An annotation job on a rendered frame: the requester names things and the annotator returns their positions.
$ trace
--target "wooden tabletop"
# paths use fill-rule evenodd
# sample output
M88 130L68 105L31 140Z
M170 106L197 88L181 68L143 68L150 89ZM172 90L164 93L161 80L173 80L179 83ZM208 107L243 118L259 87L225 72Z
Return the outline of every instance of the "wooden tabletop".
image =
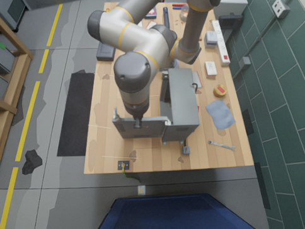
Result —
M112 9L118 3L105 3L105 8ZM157 4L157 19L163 24L163 7L168 7L170 29L182 38L185 22L180 19L180 10L173 10L170 3ZM214 20L213 10L209 12L202 37L206 31L212 31L210 20ZM145 28L150 20L143 20ZM190 155L181 155L181 145L178 141L162 145L161 138L122 139L112 124L113 110L116 107L121 117L132 117L125 108L120 92L115 83L114 62L96 63L95 82L89 120L89 130L86 148L84 173L120 173L117 169L118 161L129 161L128 172L155 172L170 170L194 170L203 168L240 167L254 165L246 135L245 125L241 115L233 79L229 67L222 67L217 49L205 49L204 42L200 41L202 51L193 65L179 61L180 68L191 68L198 71L203 88L196 94L199 106L200 125L187 138L190 146ZM124 54L116 50L115 61ZM218 75L216 78L206 78L204 71L205 61L214 61ZM151 83L150 107L145 117L160 116L159 95L161 91L161 73L158 73ZM205 106L219 100L213 94L216 85L227 87L227 95L223 97L225 104L232 112L236 123L231 127L218 131L212 117L207 113ZM214 145L213 140L227 146L236 146L237 151L231 151Z

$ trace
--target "metal wrench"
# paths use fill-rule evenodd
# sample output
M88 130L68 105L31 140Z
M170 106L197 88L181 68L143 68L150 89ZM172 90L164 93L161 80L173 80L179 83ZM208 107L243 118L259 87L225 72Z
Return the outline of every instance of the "metal wrench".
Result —
M209 144L216 145L216 146L221 146L223 148L227 148L227 149L231 149L232 151L236 151L235 150L235 146L226 146L226 145L223 145L223 144L215 143L215 142L213 142L211 140L209 141Z

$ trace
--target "gray robot arm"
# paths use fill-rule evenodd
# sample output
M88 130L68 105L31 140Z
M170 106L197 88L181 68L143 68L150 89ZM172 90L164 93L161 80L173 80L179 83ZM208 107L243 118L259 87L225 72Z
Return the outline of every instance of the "gray robot arm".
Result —
M163 25L150 30L137 26L159 1L123 0L108 13L93 12L88 20L93 38L126 52L115 62L115 81L136 128L141 127L141 119L149 108L149 87L156 73L170 68L175 59L188 64L195 62L201 51L199 37L207 13L220 3L220 0L188 0L188 20L183 38L179 39Z

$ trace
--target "power strip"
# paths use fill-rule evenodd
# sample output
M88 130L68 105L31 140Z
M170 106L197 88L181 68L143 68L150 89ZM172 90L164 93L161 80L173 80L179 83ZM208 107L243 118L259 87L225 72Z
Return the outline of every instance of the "power strip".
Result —
M221 26L220 26L218 20L212 21L212 29L213 29L213 31L215 31L217 33L217 39L218 39L217 49L218 49L219 56L221 58L221 65L228 66L228 65L230 65L231 61L230 61L229 55L227 53L226 43L224 41L224 37L222 36Z

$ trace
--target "concrete floor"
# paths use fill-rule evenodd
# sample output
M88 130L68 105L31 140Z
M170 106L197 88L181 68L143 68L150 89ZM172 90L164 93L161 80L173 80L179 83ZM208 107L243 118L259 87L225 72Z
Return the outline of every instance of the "concrete floor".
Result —
M6 228L98 228L118 197L136 196L138 181L122 174L84 175L84 156L58 157L57 148L72 73L95 72L98 42L86 29L88 16L104 2L64 4L52 45L47 40L58 6L27 11L17 36L33 52L23 94L18 102L0 163L0 214L3 213L13 167L19 167ZM0 41L14 49L0 35ZM44 49L50 49L42 74ZM25 147L15 162L25 116L36 81L40 81ZM43 165L23 175L25 153L36 150ZM207 192L255 228L268 228L254 167L181 172L135 173L147 195Z

